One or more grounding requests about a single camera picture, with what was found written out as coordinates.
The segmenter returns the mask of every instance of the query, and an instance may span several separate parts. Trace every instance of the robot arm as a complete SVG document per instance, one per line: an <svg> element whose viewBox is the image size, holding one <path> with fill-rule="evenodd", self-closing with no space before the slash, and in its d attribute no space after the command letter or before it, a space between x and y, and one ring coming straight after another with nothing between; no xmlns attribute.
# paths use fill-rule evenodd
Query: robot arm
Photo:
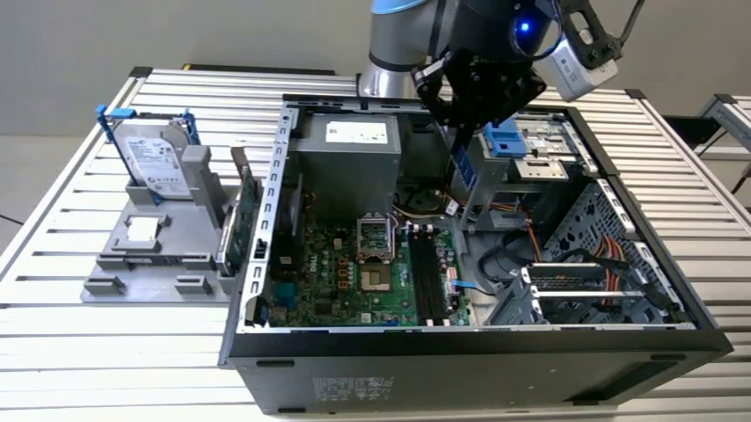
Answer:
<svg viewBox="0 0 751 422"><path fill-rule="evenodd" d="M408 97L411 91L404 87L404 81L400 86L393 81L399 80L399 71L405 72L411 68L416 95L436 121L456 129L455 152L468 143L475 130L489 122L496 126L529 104L544 92L545 81L556 86L563 98L572 101L617 74L615 61L621 57L621 46L644 0L636 2L620 37L604 30L589 0L460 0L453 2L449 10L453 13L451 32L436 32L435 20L439 16L445 19L445 11L441 10L445 2L396 2L403 7L411 3L405 12L389 13L387 18L379 19L375 15L371 65L389 68L389 73L373 79L373 72L367 72L360 79L360 95ZM583 17L587 29L577 29L572 20L576 14ZM428 37L424 22L429 22L431 17L433 25ZM397 23L400 18L404 18L401 25ZM552 21L559 28L556 41L541 54L535 55ZM393 27L385 37L391 40L389 45L384 44L384 37L379 35L384 22ZM420 61L420 54L424 59L420 46L427 44L427 40L433 45L444 33L448 33L444 36L447 42L436 60L428 65L415 64ZM397 63L379 58L387 55ZM532 68L535 63L544 80ZM444 78L452 88L451 101L443 100L439 95ZM367 85L373 85L373 81L375 86L368 90ZM388 89L389 83L397 89Z"/></svg>

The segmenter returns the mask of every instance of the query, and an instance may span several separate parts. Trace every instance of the black cable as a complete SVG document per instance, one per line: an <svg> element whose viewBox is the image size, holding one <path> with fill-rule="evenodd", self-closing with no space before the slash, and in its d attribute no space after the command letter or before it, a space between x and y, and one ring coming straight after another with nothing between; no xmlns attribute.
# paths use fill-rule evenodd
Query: black cable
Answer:
<svg viewBox="0 0 751 422"><path fill-rule="evenodd" d="M644 6L645 0L636 0L636 4L633 4L633 9L631 9L629 20L625 22L625 26L623 27L623 33L620 34L620 45L625 44L627 39L631 36L631 30L633 29L633 25L636 24L636 19L639 18L639 13L641 12L641 7Z"/></svg>
<svg viewBox="0 0 751 422"><path fill-rule="evenodd" d="M712 139L712 140L709 141L709 143L707 144L707 146L704 147L704 149L701 149L701 152L699 152L699 153L696 154L696 156L703 156L704 153L707 152L707 150L708 150L709 148L712 148L712 145L716 144L716 141L719 141L720 138L721 138L723 136L725 136L725 135L727 135L727 130L723 130L723 132L719 134L719 136L717 136L715 139Z"/></svg>
<svg viewBox="0 0 751 422"><path fill-rule="evenodd" d="M531 262L533 262L531 259L523 258L517 255L511 254L507 251L507 246L508 244L519 239L520 237L525 236L527 232L523 230L516 230L512 231L509 234L507 234L503 237L501 240L501 244L495 245L491 249L488 249L485 251L485 253L480 256L480 258L477 259L477 273L480 273L480 275L488 280L492 281L493 283L500 283L503 284L504 287L508 287L511 285L511 283L516 280L516 277L513 277L512 275L508 274L508 276L503 277L503 276L497 276L497 275L489 275L484 269L487 260L497 255L503 255L505 256L505 258L508 258L516 265L519 266L525 266L528 265Z"/></svg>
<svg viewBox="0 0 751 422"><path fill-rule="evenodd" d="M743 184L745 183L745 179L747 179L747 177L744 176L737 180L737 183L736 183L735 187L732 188L732 191L729 191L733 195L737 193L737 191L743 187Z"/></svg>
<svg viewBox="0 0 751 422"><path fill-rule="evenodd" d="M473 291L477 292L477 293L481 293L481 294L485 295L485 296L491 296L491 297L497 296L497 293L485 292L484 290L481 290L481 289L477 288L477 287L464 287L464 288L469 288L471 290L473 290Z"/></svg>
<svg viewBox="0 0 751 422"><path fill-rule="evenodd" d="M16 220L13 217L8 217L6 215L0 214L0 218L8 220L9 222L14 222L18 226L24 225L24 222Z"/></svg>

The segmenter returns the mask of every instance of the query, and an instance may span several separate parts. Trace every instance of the orange wire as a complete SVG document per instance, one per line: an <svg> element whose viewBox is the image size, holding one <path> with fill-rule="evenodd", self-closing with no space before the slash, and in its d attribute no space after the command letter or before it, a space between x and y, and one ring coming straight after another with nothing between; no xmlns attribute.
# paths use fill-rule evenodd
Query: orange wire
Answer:
<svg viewBox="0 0 751 422"><path fill-rule="evenodd" d="M527 233L529 233L529 240L531 240L531 247L532 247L535 262L540 262L541 261L540 247L537 246L537 239L535 238L535 232L531 229L531 214L529 214L529 212L527 212Z"/></svg>
<svg viewBox="0 0 751 422"><path fill-rule="evenodd" d="M612 249L611 249L611 244L609 244L609 237L604 236L603 240L605 242L607 245L607 249L608 249L608 254L607 254L607 258L609 258L611 254L612 254ZM613 279L611 277L609 274L609 270L605 268L605 291L611 292L613 288ZM601 301L603 304L609 304L611 300L605 299L604 301Z"/></svg>
<svg viewBox="0 0 751 422"><path fill-rule="evenodd" d="M623 253L623 248L620 247L619 243L611 239L609 240L612 242L612 244L616 247L616 251L617 251L617 257L621 261L625 261L625 253ZM615 291L617 292L620 290L620 277L616 277L615 279Z"/></svg>

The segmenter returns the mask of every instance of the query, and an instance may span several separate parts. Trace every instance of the cable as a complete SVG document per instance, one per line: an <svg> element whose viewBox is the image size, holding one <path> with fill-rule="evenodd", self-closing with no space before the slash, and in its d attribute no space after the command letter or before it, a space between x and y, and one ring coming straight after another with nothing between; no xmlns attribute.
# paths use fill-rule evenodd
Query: cable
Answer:
<svg viewBox="0 0 751 422"><path fill-rule="evenodd" d="M703 156L704 153L707 152L707 150L708 150L709 148L712 148L712 145L716 144L716 141L719 141L719 139L720 139L723 136L725 136L725 135L727 135L727 130L723 129L723 132L719 134L719 136L717 136L715 139L712 139L712 141L707 144L707 146L704 147L704 149L701 149L701 152L699 152L699 153L696 154L696 156Z"/></svg>
<svg viewBox="0 0 751 422"><path fill-rule="evenodd" d="M552 52L555 51L555 49L559 47L560 42L563 41L563 28L560 26L560 5L559 5L559 0L551 0L551 5L552 5L552 15L555 16L555 23L559 26L559 33L555 39L555 42L552 43L552 45L548 47L547 50L544 50L541 52L540 55L529 55L524 49L521 48L521 46L519 45L519 40L516 38L516 25L513 25L511 27L511 40L512 40L512 50L513 52L520 55L524 60L529 61L529 62L539 62L540 60L545 59Z"/></svg>
<svg viewBox="0 0 751 422"><path fill-rule="evenodd" d="M741 178L737 180L737 183L736 183L736 185L733 186L732 191L729 191L733 195L737 193L737 191L739 191L740 188L743 187L743 184L745 183L745 179L747 179L747 177L741 177Z"/></svg>
<svg viewBox="0 0 751 422"><path fill-rule="evenodd" d="M396 206L396 204L393 204L393 209L404 217L409 217L415 220L420 220L423 218L433 218L433 217L443 217L444 216L443 214L413 214L413 213L409 213L408 211L404 211L400 207Z"/></svg>
<svg viewBox="0 0 751 422"><path fill-rule="evenodd" d="M639 13L641 12L641 7L644 6L645 0L636 0L633 4L633 9L631 9L629 20L625 22L625 26L623 27L623 33L620 34L620 46L625 44L631 36L631 30L633 29L633 25L636 24L636 19L639 18Z"/></svg>
<svg viewBox="0 0 751 422"><path fill-rule="evenodd" d="M473 282L471 282L471 281L451 280L449 282L451 282L451 285L452 285L452 286L455 286L455 287L461 287L461 288L471 288L473 291L481 293L481 294L485 295L485 296L493 297L493 296L497 295L496 292L492 292L492 293L491 293L491 292L485 292L484 290L481 290L481 289L477 287L477 284L473 283Z"/></svg>
<svg viewBox="0 0 751 422"><path fill-rule="evenodd" d="M477 259L477 264L476 264L476 268L477 268L477 273L480 273L480 275L489 281L492 281L493 283L501 283L504 287L508 287L512 283L513 280L516 280L516 277L513 277L512 275L508 274L507 277L501 277L501 276L496 276L496 275L489 275L487 273L487 271L484 270L484 265L485 265L485 261L501 254L505 256L505 258L508 258L513 264L516 264L517 266L525 266L528 265L532 260L515 256L511 253L508 253L507 251L507 246L511 244L511 242L513 242L516 239L524 237L527 235L527 232L523 230L516 230L512 231L511 233L508 233L501 240L501 244L495 245L491 249L488 249L485 251L485 253L480 256L480 258Z"/></svg>
<svg viewBox="0 0 751 422"><path fill-rule="evenodd" d="M2 220L6 220L9 222L14 222L18 226L22 226L25 223L21 222L20 220L16 220L13 217L8 217L6 215L0 214L0 218Z"/></svg>
<svg viewBox="0 0 751 422"><path fill-rule="evenodd" d="M531 229L531 215L529 212L527 212L527 233L529 234L529 241L531 241L531 251L532 251L532 256L535 257L535 262L540 262L541 261L541 255L540 255L540 247L537 246L537 239L535 238L535 232Z"/></svg>

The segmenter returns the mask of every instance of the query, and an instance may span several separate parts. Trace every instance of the blue plastic latch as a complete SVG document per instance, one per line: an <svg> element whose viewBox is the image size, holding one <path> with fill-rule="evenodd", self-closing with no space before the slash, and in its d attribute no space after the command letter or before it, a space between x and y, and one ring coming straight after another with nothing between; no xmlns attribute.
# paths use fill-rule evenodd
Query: blue plastic latch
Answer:
<svg viewBox="0 0 751 422"><path fill-rule="evenodd" d="M493 156L524 158L527 155L527 145L513 119L507 119L497 127L492 127L492 123L484 125L483 136Z"/></svg>
<svg viewBox="0 0 751 422"><path fill-rule="evenodd" d="M132 108L114 108L112 113L109 113L109 117L112 119L132 119L136 117L136 111Z"/></svg>
<svg viewBox="0 0 751 422"><path fill-rule="evenodd" d="M472 163L469 162L469 157L467 156L467 151L463 147L459 147L453 153L453 163L456 164L456 170L459 171L459 176L464 182L467 189L472 189L473 184L477 181L477 177L473 173Z"/></svg>

